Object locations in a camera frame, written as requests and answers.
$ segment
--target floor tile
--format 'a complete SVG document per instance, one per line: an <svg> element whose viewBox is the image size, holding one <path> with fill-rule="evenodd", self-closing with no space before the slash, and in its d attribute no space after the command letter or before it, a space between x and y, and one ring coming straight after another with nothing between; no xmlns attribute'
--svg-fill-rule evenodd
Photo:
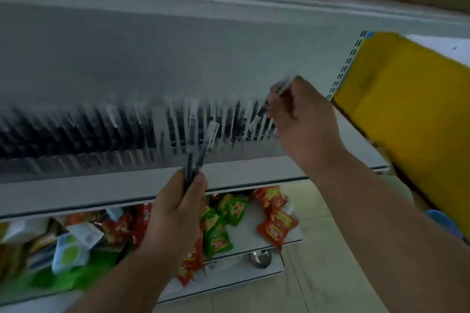
<svg viewBox="0 0 470 313"><path fill-rule="evenodd" d="M288 251L310 313L387 312L331 216L300 227L304 241Z"/></svg>
<svg viewBox="0 0 470 313"><path fill-rule="evenodd" d="M281 192L294 204L294 213L300 220L330 215L323 197L309 179L283 184Z"/></svg>
<svg viewBox="0 0 470 313"><path fill-rule="evenodd" d="M212 313L210 293L157 304L152 313Z"/></svg>
<svg viewBox="0 0 470 313"><path fill-rule="evenodd" d="M213 313L307 313L287 250L282 258L285 271L280 275L213 292Z"/></svg>

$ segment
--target lower shelf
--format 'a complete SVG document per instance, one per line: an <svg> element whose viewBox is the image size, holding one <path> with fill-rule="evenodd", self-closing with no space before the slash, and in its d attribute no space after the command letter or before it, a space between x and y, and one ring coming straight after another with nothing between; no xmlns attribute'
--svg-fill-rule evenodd
<svg viewBox="0 0 470 313"><path fill-rule="evenodd" d="M170 302L175 299L190 297L204 292L232 287L264 277L278 275L284 271L284 262L279 253L273 252L271 264L265 269L254 267L245 255L238 257L240 260L238 260L237 263L223 271L214 273L210 273L207 269L199 271L194 278L194 282L186 287L180 286L181 288L177 291L174 290L180 285L179 281L172 279L162 292L158 303L161 304L163 302ZM233 257L223 258L220 261L224 260L233 260Z"/></svg>

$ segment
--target stainless steel bowl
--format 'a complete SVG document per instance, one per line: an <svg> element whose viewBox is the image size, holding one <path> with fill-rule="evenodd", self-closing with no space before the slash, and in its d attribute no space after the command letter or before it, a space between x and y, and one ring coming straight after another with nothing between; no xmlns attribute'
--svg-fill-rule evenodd
<svg viewBox="0 0 470 313"><path fill-rule="evenodd" d="M273 255L270 250L257 250L248 254L248 260L256 268L267 268L272 259Z"/></svg>

